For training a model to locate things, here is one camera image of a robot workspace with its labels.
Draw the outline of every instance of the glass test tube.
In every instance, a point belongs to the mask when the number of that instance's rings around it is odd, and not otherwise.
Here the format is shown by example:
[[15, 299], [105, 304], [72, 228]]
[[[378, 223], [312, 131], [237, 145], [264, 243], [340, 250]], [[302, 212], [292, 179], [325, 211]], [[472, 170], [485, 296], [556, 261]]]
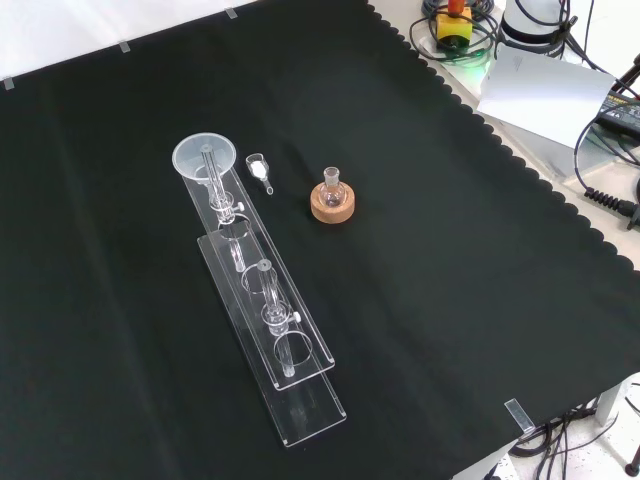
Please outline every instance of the glass test tube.
[[247, 268], [244, 263], [244, 257], [242, 256], [242, 249], [240, 248], [240, 242], [236, 239], [236, 228], [232, 223], [228, 226], [229, 228], [229, 247], [231, 248], [231, 256], [233, 257], [233, 262], [236, 265], [236, 272], [242, 273]]
[[293, 358], [291, 355], [291, 346], [287, 338], [289, 330], [287, 312], [284, 305], [280, 302], [278, 296], [277, 276], [272, 268], [271, 262], [262, 259], [258, 262], [258, 274], [260, 276], [260, 285], [264, 293], [264, 300], [267, 304], [267, 323], [271, 334], [279, 338], [276, 342], [276, 349], [280, 363], [282, 364], [285, 377], [293, 377], [295, 369], [293, 368]]
[[218, 172], [218, 167], [215, 162], [213, 147], [209, 144], [203, 145], [200, 149], [200, 153], [202, 153], [204, 166], [207, 169], [207, 174], [209, 176], [207, 190], [209, 191], [209, 203], [211, 208], [216, 211], [218, 221], [220, 223], [225, 225], [229, 224], [235, 219], [235, 213], [233, 213], [233, 205], [230, 200], [230, 196], [224, 190], [222, 177]]

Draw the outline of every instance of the acrylic stand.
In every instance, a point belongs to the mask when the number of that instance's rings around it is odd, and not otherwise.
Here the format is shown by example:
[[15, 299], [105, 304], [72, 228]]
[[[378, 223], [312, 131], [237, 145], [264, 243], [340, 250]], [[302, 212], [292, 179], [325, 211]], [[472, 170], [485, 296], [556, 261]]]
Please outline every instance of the acrylic stand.
[[200, 250], [289, 447], [344, 421], [346, 413], [325, 374], [335, 360], [233, 170], [234, 161], [231, 142], [215, 134], [189, 137], [174, 152], [174, 166], [207, 231], [198, 239]]

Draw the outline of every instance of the white paper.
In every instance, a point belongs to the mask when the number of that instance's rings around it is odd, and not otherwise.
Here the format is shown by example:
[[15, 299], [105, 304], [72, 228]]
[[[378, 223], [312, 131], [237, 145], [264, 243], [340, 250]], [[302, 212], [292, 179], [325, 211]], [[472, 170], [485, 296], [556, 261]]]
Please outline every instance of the white paper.
[[503, 46], [478, 111], [573, 148], [613, 82], [602, 72]]

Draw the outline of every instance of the black cable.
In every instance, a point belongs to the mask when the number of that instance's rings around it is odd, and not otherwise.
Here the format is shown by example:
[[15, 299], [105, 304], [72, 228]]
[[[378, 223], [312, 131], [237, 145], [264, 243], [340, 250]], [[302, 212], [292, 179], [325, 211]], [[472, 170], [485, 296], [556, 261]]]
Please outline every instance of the black cable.
[[640, 409], [638, 407], [636, 407], [633, 403], [631, 403], [631, 400], [629, 400], [629, 397], [624, 397], [624, 399], [627, 401], [627, 403], [629, 404], [629, 406], [631, 407], [631, 409], [636, 412], [638, 415], [640, 415]]
[[569, 430], [570, 424], [571, 420], [567, 423], [567, 429], [564, 431], [564, 462], [562, 465], [562, 480], [567, 480], [567, 465], [569, 465], [569, 434], [567, 433], [567, 430]]
[[562, 450], [558, 453], [554, 453], [554, 455], [562, 455], [564, 453], [569, 453], [569, 452], [573, 452], [574, 450], [579, 450], [581, 448], [584, 448], [588, 445], [591, 445], [593, 442], [595, 442], [596, 440], [598, 440], [600, 437], [602, 437], [605, 433], [607, 433], [609, 430], [611, 430], [613, 428], [613, 426], [616, 424], [616, 422], [618, 421], [618, 415], [616, 415], [616, 418], [613, 420], [613, 422], [611, 422], [611, 425], [609, 425], [606, 429], [604, 429], [602, 432], [600, 432], [600, 434], [598, 434], [595, 438], [593, 438], [592, 440], [588, 441], [587, 443], [584, 443], [582, 445], [578, 445], [577, 447], [573, 447], [573, 448], [569, 448], [566, 450]]
[[[594, 402], [594, 404], [591, 407], [588, 407], [588, 405], [585, 404], [583, 406], [571, 409], [569, 412], [563, 415], [563, 418], [560, 418], [558, 420], [553, 420], [551, 422], [547, 422], [544, 425], [541, 425], [540, 427], [536, 428], [533, 432], [531, 432], [526, 437], [520, 439], [518, 443], [509, 451], [509, 454], [516, 457], [521, 457], [521, 458], [531, 458], [531, 457], [540, 455], [542, 452], [547, 450], [553, 444], [553, 441], [552, 441], [553, 430], [555, 430], [557, 427], [562, 425], [565, 421], [572, 422], [574, 420], [582, 420], [583, 418], [587, 418], [592, 415], [595, 415], [596, 408], [597, 408], [597, 403]], [[544, 435], [545, 438], [543, 439], [542, 443], [537, 447], [524, 448], [521, 446], [525, 443], [529, 443], [535, 440], [536, 438], [542, 435]]]
[[[564, 8], [564, 4], [562, 3], [562, 0], [558, 0], [558, 3], [560, 4], [560, 13], [558, 14], [558, 21], [561, 22], [562, 21], [562, 14], [565, 12], [565, 8]], [[570, 8], [571, 8], [571, 3], [568, 3], [567, 4], [567, 15], [569, 14], [569, 9]], [[562, 47], [560, 47], [560, 60], [564, 59], [564, 50], [565, 50], [566, 47], [567, 47], [567, 37], [565, 36], [562, 39]]]
[[[575, 39], [575, 37], [573, 35], [571, 35], [571, 33], [569, 33], [568, 37], [567, 37], [567, 45], [569, 45], [569, 48], [571, 48], [571, 50], [573, 50], [575, 52], [576, 55], [578, 55], [580, 58], [582, 58], [585, 62], [587, 62], [587, 65], [589, 65], [593, 70], [599, 70], [602, 73], [606, 73], [607, 75], [611, 75], [609, 72], [607, 72], [604, 68], [599, 67], [598, 65], [596, 65], [585, 53], [585, 51], [582, 49], [582, 47], [578, 44], [578, 41]], [[628, 92], [630, 92], [631, 94], [633, 94], [635, 97], [640, 98], [640, 95], [638, 93], [636, 93], [633, 88], [631, 88], [630, 85], [626, 84], [625, 82], [623, 82], [622, 80], [620, 80], [619, 78], [613, 77], [616, 81], [616, 83], [618, 85], [620, 85], [623, 89], [627, 90]]]
[[556, 459], [556, 453], [558, 452], [558, 448], [560, 447], [560, 440], [562, 440], [562, 436], [564, 435], [566, 428], [567, 428], [567, 422], [563, 416], [562, 428], [560, 429], [560, 435], [558, 435], [558, 443], [556, 443], [556, 447], [553, 450], [553, 455], [551, 456], [551, 462], [549, 462], [549, 470], [547, 470], [547, 480], [551, 480], [551, 472], [553, 471], [553, 462]]
[[625, 147], [625, 146], [622, 144], [622, 142], [621, 142], [620, 140], [618, 140], [618, 145], [620, 145], [620, 148], [621, 148], [622, 150], [624, 150], [624, 152], [625, 152], [627, 155], [629, 155], [629, 156], [631, 157], [631, 159], [634, 161], [634, 163], [635, 163], [636, 165], [640, 165], [640, 160], [638, 160], [638, 157], [636, 157], [636, 156], [631, 152], [631, 150], [629, 150], [627, 147]]
[[595, 121], [600, 117], [600, 115], [606, 115], [607, 113], [609, 113], [609, 112], [611, 112], [613, 110], [625, 107], [627, 105], [640, 105], [640, 101], [634, 101], [634, 102], [629, 102], [629, 103], [621, 103], [621, 104], [618, 104], [618, 105], [616, 105], [614, 107], [610, 107], [610, 108], [607, 108], [606, 110], [603, 110], [602, 112], [598, 113], [598, 115], [596, 115], [587, 124], [586, 127], [584, 127], [584, 129], [582, 130], [582, 133], [580, 133], [580, 136], [578, 137], [578, 141], [576, 142], [576, 145], [575, 145], [575, 147], [573, 149], [573, 169], [574, 169], [574, 171], [576, 173], [576, 177], [578, 178], [578, 181], [580, 182], [580, 185], [582, 185], [584, 187], [584, 189], [587, 191], [587, 193], [590, 193], [590, 191], [593, 192], [593, 189], [588, 187], [587, 184], [584, 182], [584, 180], [582, 179], [582, 176], [580, 175], [580, 170], [578, 168], [578, 150], [580, 149], [580, 144], [582, 143], [582, 139], [587, 134], [587, 132], [589, 131], [591, 126], [595, 123]]
[[591, 0], [591, 7], [589, 8], [589, 17], [587, 18], [587, 30], [584, 33], [584, 54], [587, 54], [587, 45], [589, 44], [589, 30], [591, 30], [591, 16], [593, 15], [593, 5], [595, 0]]
[[562, 19], [563, 11], [565, 11], [564, 3], [562, 2], [562, 0], [560, 0], [560, 17], [558, 18], [558, 22], [561, 23], [563, 26], [566, 26], [566, 23], [569, 21], [569, 18], [571, 17], [571, 0], [567, 0], [567, 10], [566, 10], [567, 16], [564, 18], [564, 20]]
[[625, 162], [627, 162], [630, 165], [635, 165], [636, 167], [640, 166], [640, 162], [638, 162], [638, 159], [633, 155], [633, 153], [631, 153], [630, 151], [628, 151], [625, 147], [622, 146], [622, 144], [618, 141], [618, 145], [620, 145], [620, 148], [622, 148], [625, 152], [627, 152], [631, 158], [627, 158], [624, 155], [622, 155], [619, 151], [617, 151], [615, 148], [613, 148], [611, 146], [611, 144], [609, 142], [607, 142], [607, 140], [600, 135], [600, 133], [598, 133], [597, 130], [591, 130], [591, 133], [593, 133], [593, 135], [602, 142], [602, 144], [607, 147], [609, 149], [609, 151], [611, 153], [613, 153], [616, 157], [618, 157], [620, 160], [623, 160]]
[[545, 449], [544, 456], [542, 457], [542, 460], [540, 461], [540, 463], [538, 464], [538, 467], [536, 468], [536, 480], [540, 480], [540, 475], [542, 474], [542, 470], [544, 470], [544, 465], [547, 463], [547, 458], [549, 458], [550, 448], [551, 446]]
[[[484, 6], [483, 8], [480, 8], [480, 9], [472, 7], [471, 8], [471, 12], [472, 12], [472, 17], [474, 15], [476, 15], [478, 18], [481, 18], [482, 20], [485, 20], [487, 22], [490, 30], [487, 30], [487, 28], [485, 28], [484, 25], [482, 25], [479, 21], [474, 20], [473, 18], [469, 18], [469, 17], [466, 17], [466, 16], [461, 15], [461, 14], [447, 12], [446, 11], [446, 9], [447, 9], [446, 5], [438, 6], [436, 8], [433, 8], [432, 10], [428, 10], [428, 12], [429, 12], [428, 16], [426, 16], [425, 18], [421, 18], [419, 20], [416, 20], [409, 27], [409, 40], [411, 41], [411, 45], [423, 57], [425, 57], [425, 58], [427, 58], [429, 60], [434, 60], [434, 61], [438, 61], [438, 62], [450, 62], [450, 61], [456, 61], [456, 60], [459, 60], [459, 59], [481, 57], [481, 56], [485, 55], [487, 52], [491, 51], [491, 49], [493, 48], [493, 45], [495, 43], [495, 39], [497, 38], [497, 35], [498, 35], [498, 28], [499, 28], [497, 20], [495, 18], [493, 18], [489, 13], [486, 13], [486, 9], [487, 8], [488, 7], [486, 7], [486, 6]], [[442, 43], [437, 38], [437, 33], [434, 30], [433, 23], [434, 23], [434, 20], [436, 19], [437, 15], [444, 15], [444, 14], [449, 15], [450, 17], [453, 17], [453, 18], [462, 18], [462, 19], [466, 20], [467, 22], [471, 23], [476, 30], [480, 30], [481, 32], [483, 32], [485, 34], [485, 36], [480, 38], [478, 41], [468, 45], [465, 48], [454, 47], [454, 46]], [[413, 31], [414, 31], [415, 26], [418, 25], [419, 23], [422, 23], [422, 22], [427, 22], [427, 24], [429, 25], [429, 31], [431, 33], [431, 36], [435, 40], [436, 45], [438, 47], [440, 47], [441, 49], [444, 49], [444, 50], [447, 51], [447, 53], [445, 53], [444, 56], [434, 56], [431, 53], [423, 50], [420, 46], [417, 45], [417, 43], [416, 43], [416, 41], [414, 39]], [[473, 48], [473, 47], [476, 47], [476, 46], [480, 45], [481, 43], [486, 42], [487, 40], [489, 41], [489, 45], [488, 46], [482, 47], [482, 48], [479, 48], [479, 49], [476, 49], [476, 50], [472, 50], [472, 51], [468, 50], [470, 48]]]
[[[640, 387], [640, 383], [632, 383], [631, 384], [632, 387]], [[638, 415], [640, 415], [640, 408], [636, 407], [631, 400], [629, 400], [629, 397], [624, 397], [624, 399], [627, 401], [627, 403], [629, 404], [629, 406], [631, 407], [631, 409], [636, 412]]]

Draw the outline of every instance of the wooden flask holder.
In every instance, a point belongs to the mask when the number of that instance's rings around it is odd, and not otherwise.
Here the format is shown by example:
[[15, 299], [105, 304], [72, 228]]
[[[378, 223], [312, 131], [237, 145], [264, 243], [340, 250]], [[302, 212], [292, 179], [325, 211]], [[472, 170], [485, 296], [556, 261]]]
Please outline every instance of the wooden flask holder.
[[311, 192], [311, 213], [323, 223], [342, 223], [348, 220], [356, 208], [356, 194], [353, 189], [344, 182], [340, 182], [347, 193], [346, 201], [338, 207], [328, 207], [320, 202], [320, 188], [324, 182], [317, 185]]

